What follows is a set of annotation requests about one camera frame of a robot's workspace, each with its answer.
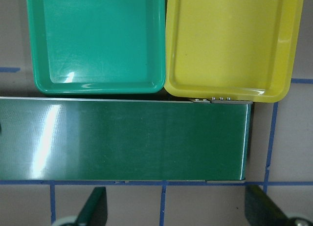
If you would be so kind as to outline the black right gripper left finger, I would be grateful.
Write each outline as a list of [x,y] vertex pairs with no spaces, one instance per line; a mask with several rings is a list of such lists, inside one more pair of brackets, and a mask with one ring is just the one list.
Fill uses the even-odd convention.
[[76,218],[77,226],[105,226],[108,220],[105,187],[95,187]]

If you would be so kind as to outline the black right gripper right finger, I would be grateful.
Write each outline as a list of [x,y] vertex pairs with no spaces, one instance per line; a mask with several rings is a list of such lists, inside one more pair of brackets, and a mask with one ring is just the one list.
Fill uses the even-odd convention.
[[258,185],[245,187],[245,217],[250,226],[296,226]]

